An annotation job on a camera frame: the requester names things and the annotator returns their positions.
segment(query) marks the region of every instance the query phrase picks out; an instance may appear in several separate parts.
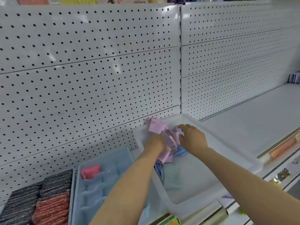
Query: yellow label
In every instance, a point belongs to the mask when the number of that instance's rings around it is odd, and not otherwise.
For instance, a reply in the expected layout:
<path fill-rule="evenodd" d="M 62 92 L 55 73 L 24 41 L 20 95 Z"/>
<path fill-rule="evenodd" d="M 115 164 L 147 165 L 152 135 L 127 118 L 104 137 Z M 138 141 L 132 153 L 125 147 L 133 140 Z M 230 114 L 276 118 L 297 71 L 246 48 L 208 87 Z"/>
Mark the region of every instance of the yellow label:
<path fill-rule="evenodd" d="M 62 0 L 59 3 L 61 5 L 94 5 L 94 4 L 97 4 L 96 0 Z"/>

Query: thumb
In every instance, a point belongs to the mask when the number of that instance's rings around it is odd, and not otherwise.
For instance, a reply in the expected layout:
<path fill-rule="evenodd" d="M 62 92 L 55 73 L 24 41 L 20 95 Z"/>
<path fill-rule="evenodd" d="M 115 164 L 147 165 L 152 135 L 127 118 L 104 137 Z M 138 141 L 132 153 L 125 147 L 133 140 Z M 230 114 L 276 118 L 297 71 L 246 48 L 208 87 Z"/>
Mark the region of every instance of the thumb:
<path fill-rule="evenodd" d="M 179 134 L 179 141 L 181 145 L 184 144 L 185 137 L 182 134 Z"/>

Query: blue plastic organizer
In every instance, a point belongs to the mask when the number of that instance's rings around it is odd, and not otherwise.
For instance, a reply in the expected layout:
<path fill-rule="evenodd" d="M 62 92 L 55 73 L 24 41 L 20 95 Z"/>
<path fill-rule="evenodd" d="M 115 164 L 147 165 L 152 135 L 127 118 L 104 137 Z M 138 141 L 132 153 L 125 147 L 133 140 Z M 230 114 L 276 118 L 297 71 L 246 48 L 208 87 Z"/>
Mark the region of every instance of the blue plastic organizer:
<path fill-rule="evenodd" d="M 133 163 L 127 147 L 82 163 L 78 168 L 71 225 L 88 225 L 113 186 Z M 82 179 L 82 169 L 100 164 L 100 172 L 93 179 Z M 140 222 L 148 218 L 146 200 Z"/>

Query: person's left hand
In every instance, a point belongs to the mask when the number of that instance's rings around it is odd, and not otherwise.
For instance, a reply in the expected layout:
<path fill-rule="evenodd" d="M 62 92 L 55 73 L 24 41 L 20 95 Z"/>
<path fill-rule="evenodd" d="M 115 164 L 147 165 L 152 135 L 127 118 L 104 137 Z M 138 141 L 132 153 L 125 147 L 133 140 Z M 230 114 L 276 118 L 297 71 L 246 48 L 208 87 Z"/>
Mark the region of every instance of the person's left hand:
<path fill-rule="evenodd" d="M 162 151 L 166 149 L 165 140 L 163 138 L 163 135 L 153 133 L 150 135 L 147 140 L 145 141 L 145 152 L 156 152 L 157 155 L 159 155 Z"/>

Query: person's right hand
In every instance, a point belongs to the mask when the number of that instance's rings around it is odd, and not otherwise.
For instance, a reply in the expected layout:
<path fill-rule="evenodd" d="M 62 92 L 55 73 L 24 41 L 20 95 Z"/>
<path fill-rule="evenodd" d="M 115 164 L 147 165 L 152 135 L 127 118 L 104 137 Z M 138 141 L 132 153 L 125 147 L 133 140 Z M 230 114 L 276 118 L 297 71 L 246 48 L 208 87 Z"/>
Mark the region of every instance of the person's right hand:
<path fill-rule="evenodd" d="M 198 130 L 196 127 L 186 124 L 178 125 L 184 136 L 179 135 L 180 144 L 187 150 L 190 154 L 196 156 L 197 152 L 208 149 L 207 141 L 203 132 Z"/>

